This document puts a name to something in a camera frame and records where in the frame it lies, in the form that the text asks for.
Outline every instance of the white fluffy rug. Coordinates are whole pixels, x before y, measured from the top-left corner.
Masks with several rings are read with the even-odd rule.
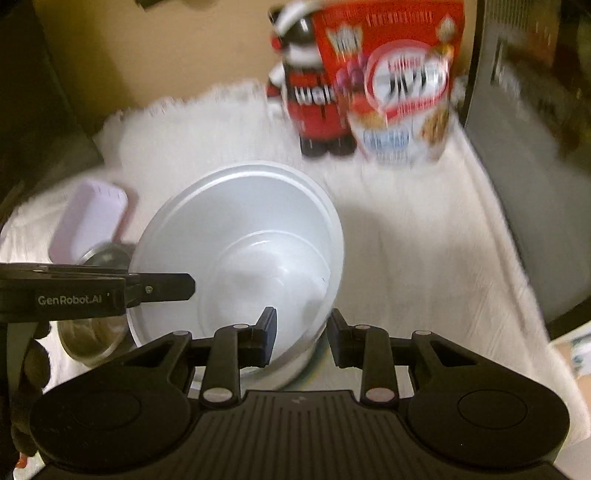
[[[90,173],[135,192],[122,233],[136,242],[171,196],[231,163],[276,161],[315,179],[335,203],[345,232],[345,273],[336,306],[349,323],[392,336],[439,333],[554,390],[568,405],[569,442],[589,435],[576,383],[548,344],[499,202],[461,128],[435,165],[380,167],[302,160],[286,119],[268,116],[263,89],[245,82],[188,103],[164,100],[116,115],[97,137],[107,168]],[[75,180],[18,209],[2,232],[1,261],[48,261],[47,245]],[[79,372],[49,345],[52,384]],[[300,388],[359,388],[361,373],[334,367],[328,352]],[[410,395],[410,385],[402,386]]]

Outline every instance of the toy figurine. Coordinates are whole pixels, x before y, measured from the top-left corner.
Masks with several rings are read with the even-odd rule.
[[[320,8],[318,2],[297,0],[269,12],[275,28],[271,43],[282,62],[269,74],[267,97],[271,103],[284,102],[300,133],[302,155],[308,158],[327,152],[351,155],[356,148],[316,45],[311,14]]]

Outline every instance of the white plastic bowl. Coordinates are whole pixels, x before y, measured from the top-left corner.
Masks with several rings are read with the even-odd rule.
[[[189,301],[144,303],[128,314],[138,345],[173,330],[211,337],[235,323],[253,324],[277,309],[271,366],[243,372],[258,386],[278,368],[278,388],[305,365],[331,311],[343,271],[343,231],[326,193],[301,172],[272,163],[212,173],[166,203],[134,252],[132,272],[189,273]],[[198,371],[194,388],[200,386]]]

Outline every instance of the bowl rim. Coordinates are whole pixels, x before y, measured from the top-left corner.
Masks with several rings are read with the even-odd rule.
[[[328,194],[308,175],[300,170],[296,170],[295,168],[281,163],[264,161],[232,164],[206,174],[191,186],[165,202],[156,212],[142,234],[132,255],[129,272],[138,272],[147,243],[152,235],[161,228],[161,225],[166,223],[169,216],[174,214],[178,205],[189,201],[200,192],[205,191],[216,184],[231,180],[235,177],[245,176],[245,174],[248,176],[267,176],[287,181],[304,192],[316,204],[325,217],[330,236],[331,251],[333,253],[330,262],[328,262],[330,279],[324,299],[320,303],[318,314],[310,326],[303,331],[300,337],[285,352],[274,359],[268,367],[265,367],[266,372],[271,374],[280,368],[287,368],[287,365],[290,362],[304,354],[316,343],[324,331],[326,319],[332,311],[343,275],[345,239],[339,215],[337,214],[336,208]],[[142,332],[136,329],[136,325],[141,323],[141,315],[139,313],[140,308],[141,307],[136,307],[128,309],[127,311],[129,330],[131,331],[134,342],[138,347],[145,345],[150,341],[144,337]]]

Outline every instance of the beige wall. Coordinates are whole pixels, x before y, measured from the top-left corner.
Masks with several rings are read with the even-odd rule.
[[[466,15],[469,58],[476,0]],[[264,80],[277,61],[267,10],[277,0],[34,0],[54,64],[88,130],[117,109],[190,98],[214,83]]]

